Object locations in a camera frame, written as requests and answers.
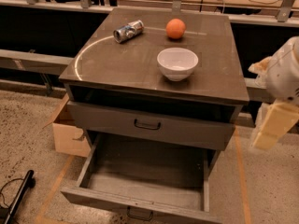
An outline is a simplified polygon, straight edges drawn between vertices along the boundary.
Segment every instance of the cardboard box flap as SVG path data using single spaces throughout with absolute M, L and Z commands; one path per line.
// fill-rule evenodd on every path
M 58 118 L 59 114 L 62 112 L 62 110 L 64 109 L 68 101 L 69 101 L 69 97 L 66 93 L 63 100 L 57 105 L 56 109 L 54 110 L 54 112 L 52 113 L 52 115 L 50 116 L 50 118 L 48 119 L 48 121 L 46 122 L 43 128 L 55 122 L 55 120 Z

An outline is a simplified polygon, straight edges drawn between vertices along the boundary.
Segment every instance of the closed drawer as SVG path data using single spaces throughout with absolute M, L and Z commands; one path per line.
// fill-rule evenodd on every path
M 100 133 L 78 183 L 62 188 L 75 204 L 171 224 L 220 223 L 208 212 L 206 150 Z
M 78 127 L 173 144 L 225 150 L 235 126 L 230 123 L 69 102 Z

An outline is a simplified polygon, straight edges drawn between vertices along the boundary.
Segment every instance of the cardboard box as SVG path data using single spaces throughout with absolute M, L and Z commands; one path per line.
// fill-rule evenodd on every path
M 52 124 L 55 150 L 60 153 L 87 157 L 91 147 L 83 130 L 75 126 L 71 114 L 67 110 L 69 98 L 66 94 L 61 103 L 56 107 L 47 125 Z

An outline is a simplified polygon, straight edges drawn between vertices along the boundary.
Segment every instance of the silver can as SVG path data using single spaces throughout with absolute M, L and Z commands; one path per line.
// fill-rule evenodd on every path
M 125 26 L 120 27 L 119 29 L 113 32 L 114 38 L 118 43 L 124 42 L 131 39 L 134 36 L 137 36 L 143 32 L 144 25 L 141 20 L 132 21 Z

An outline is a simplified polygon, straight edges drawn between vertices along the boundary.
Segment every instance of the drawer handle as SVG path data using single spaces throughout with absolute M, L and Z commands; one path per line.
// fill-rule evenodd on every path
M 135 216 L 135 215 L 132 215 L 130 213 L 130 206 L 128 206 L 128 209 L 127 209 L 127 216 L 130 217 L 130 218 L 134 218 L 134 219 L 137 219 L 137 220 L 143 220 L 143 221 L 151 221 L 152 220 L 152 216 L 153 216 L 153 212 L 151 211 L 150 214 L 149 214 L 149 217 L 139 217 L 139 216 Z
M 134 120 L 134 126 L 136 128 L 140 128 L 140 129 L 146 129 L 146 130 L 153 130 L 153 131 L 157 131 L 161 128 L 161 122 L 159 122 L 156 126 L 155 125 L 151 125 L 151 124 L 146 124 L 146 123 L 140 123 L 138 122 L 137 119 Z

